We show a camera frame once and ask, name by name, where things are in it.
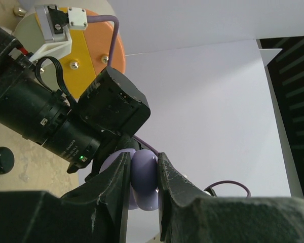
black camera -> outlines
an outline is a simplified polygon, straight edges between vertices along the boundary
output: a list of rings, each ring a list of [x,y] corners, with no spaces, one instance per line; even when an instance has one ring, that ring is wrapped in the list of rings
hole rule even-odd
[[[0,123],[70,162],[68,173],[112,150],[121,135],[132,137],[149,118],[146,97],[116,69],[103,69],[70,106],[62,90],[34,80],[30,55],[0,28]]]

beige table surface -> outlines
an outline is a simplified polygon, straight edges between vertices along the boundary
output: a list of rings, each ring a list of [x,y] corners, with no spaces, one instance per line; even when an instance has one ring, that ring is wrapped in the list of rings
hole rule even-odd
[[[14,5],[17,5],[16,0],[0,0],[0,26],[15,28],[18,19],[12,12]],[[77,173],[66,173],[68,162],[2,125],[0,146],[10,148],[15,156],[12,171],[0,175],[0,191],[47,190],[62,196],[78,187]]]

purple object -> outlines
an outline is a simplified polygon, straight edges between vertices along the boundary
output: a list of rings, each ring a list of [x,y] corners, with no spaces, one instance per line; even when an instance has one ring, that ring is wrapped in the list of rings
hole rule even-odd
[[[120,155],[123,152],[130,152],[131,153],[131,159],[133,158],[133,155],[135,154],[135,149],[134,148],[125,148],[125,149],[121,149],[118,150],[114,153],[112,153],[102,164],[99,173],[103,172],[104,170],[106,170],[112,162],[114,162],[114,160],[118,157],[118,155]]]
[[[118,151],[112,153],[102,164],[99,173],[106,170],[111,165],[111,163],[115,161],[115,159],[118,157],[118,155],[120,155],[123,152],[130,152],[131,158],[133,158],[135,149],[126,148],[126,149],[121,149],[121,150],[118,150]],[[138,205],[136,204],[135,199],[134,199],[133,188],[132,188],[132,186],[130,186],[130,201],[129,201],[128,209],[132,210],[132,209],[137,209],[137,208],[138,208]]]
[[[152,151],[139,150],[132,157],[131,184],[136,204],[141,209],[158,208],[157,156]]]
[[[148,147],[149,150],[151,150],[157,157],[158,157],[158,154],[159,152],[153,148],[151,145],[149,145],[148,143],[144,142],[142,139],[140,139],[139,137],[137,137],[136,135],[133,136],[134,139],[136,139],[137,142],[145,145],[146,147]]]
[[[140,194],[133,191],[136,204],[144,211],[153,211],[159,207],[158,193],[156,190],[150,194]]]

white wall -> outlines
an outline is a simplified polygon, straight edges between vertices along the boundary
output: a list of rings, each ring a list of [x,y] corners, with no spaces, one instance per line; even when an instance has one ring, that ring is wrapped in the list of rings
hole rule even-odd
[[[108,0],[127,54],[304,35],[304,0]]]
[[[290,196],[268,81],[255,40],[132,55],[126,76],[150,104],[141,138],[200,189],[237,180],[253,196]],[[232,185],[219,196],[244,196]],[[158,212],[129,212],[128,242],[159,231]]]

scratched black surface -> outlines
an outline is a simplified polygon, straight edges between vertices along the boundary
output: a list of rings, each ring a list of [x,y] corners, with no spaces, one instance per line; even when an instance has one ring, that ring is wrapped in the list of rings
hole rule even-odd
[[[0,242],[125,242],[130,153],[62,198],[0,192]]]
[[[302,199],[212,198],[178,173],[164,153],[158,172],[166,243],[304,242]]]

